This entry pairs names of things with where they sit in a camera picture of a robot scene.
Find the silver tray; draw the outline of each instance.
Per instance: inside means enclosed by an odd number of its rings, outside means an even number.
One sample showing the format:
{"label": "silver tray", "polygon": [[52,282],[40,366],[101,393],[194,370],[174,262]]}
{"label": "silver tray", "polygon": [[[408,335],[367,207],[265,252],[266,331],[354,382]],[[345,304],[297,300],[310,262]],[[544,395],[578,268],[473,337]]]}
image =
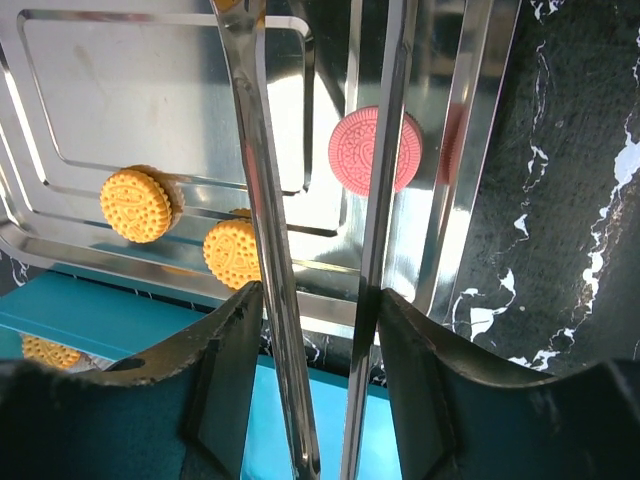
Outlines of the silver tray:
{"label": "silver tray", "polygon": [[[0,245],[40,267],[215,306],[231,291],[208,272],[202,240],[232,210],[249,207],[216,18],[207,1],[113,0],[97,12],[100,5],[0,5]],[[424,5],[419,32],[440,28],[456,40],[459,24],[446,24],[462,18],[463,3]],[[381,66],[384,36],[363,44],[361,55],[332,38],[386,7],[362,18],[349,17],[346,0],[324,8],[334,7],[332,24],[312,31],[305,17],[314,2],[270,2],[267,78],[303,327],[350,337],[366,199],[335,179],[328,142],[345,103],[347,112],[377,103],[379,73],[357,67]],[[431,258],[425,237],[455,63],[455,50],[421,38],[407,111],[422,129],[423,160],[394,202],[385,277],[410,300],[433,296],[421,292],[433,265],[422,267]],[[98,199],[111,173],[139,164],[170,175],[184,196],[174,228],[147,245],[112,231]]]}

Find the metal rod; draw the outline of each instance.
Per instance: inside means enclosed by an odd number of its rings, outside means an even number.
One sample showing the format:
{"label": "metal rod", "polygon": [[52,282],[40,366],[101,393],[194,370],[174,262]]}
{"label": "metal rod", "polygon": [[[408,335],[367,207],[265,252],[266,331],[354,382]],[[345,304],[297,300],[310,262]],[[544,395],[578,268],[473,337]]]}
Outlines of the metal rod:
{"label": "metal rod", "polygon": [[320,454],[267,98],[266,0],[211,5],[233,87],[293,476],[317,479]]}
{"label": "metal rod", "polygon": [[353,480],[358,472],[369,380],[369,350],[375,335],[382,287],[396,161],[404,116],[404,95],[411,72],[417,11],[418,0],[389,2],[382,91],[349,373],[341,480]]}

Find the pink oreo cookie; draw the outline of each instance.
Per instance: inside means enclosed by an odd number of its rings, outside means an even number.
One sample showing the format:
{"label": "pink oreo cookie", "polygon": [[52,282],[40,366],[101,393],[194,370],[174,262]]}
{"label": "pink oreo cookie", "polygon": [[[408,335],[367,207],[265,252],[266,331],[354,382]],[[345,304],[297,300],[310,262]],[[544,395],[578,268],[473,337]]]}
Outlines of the pink oreo cookie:
{"label": "pink oreo cookie", "polygon": [[[376,141],[377,107],[365,107],[344,117],[329,141],[329,164],[344,188],[358,195],[369,195],[373,146]],[[422,136],[415,121],[404,114],[395,191],[406,187],[420,166]]]}

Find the black marble countertop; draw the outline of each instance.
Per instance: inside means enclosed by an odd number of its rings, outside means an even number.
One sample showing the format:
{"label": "black marble countertop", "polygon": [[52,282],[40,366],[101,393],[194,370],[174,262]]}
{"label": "black marble countertop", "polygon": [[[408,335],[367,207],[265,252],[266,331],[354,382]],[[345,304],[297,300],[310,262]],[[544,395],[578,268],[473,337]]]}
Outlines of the black marble countertop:
{"label": "black marble countertop", "polygon": [[[555,374],[635,358],[638,168],[640,2],[524,0],[447,326]],[[0,294],[37,272],[3,255]],[[349,340],[305,346],[348,373]],[[385,383],[377,348],[371,378]]]}

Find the metal tongs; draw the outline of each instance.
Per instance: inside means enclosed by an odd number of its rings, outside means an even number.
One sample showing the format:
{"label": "metal tongs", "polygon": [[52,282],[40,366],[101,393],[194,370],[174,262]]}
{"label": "metal tongs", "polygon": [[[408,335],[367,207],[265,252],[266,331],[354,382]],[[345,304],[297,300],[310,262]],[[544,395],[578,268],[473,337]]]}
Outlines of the metal tongs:
{"label": "metal tongs", "polygon": [[293,475],[316,479],[320,454],[267,98],[266,0],[211,5],[231,77]]}

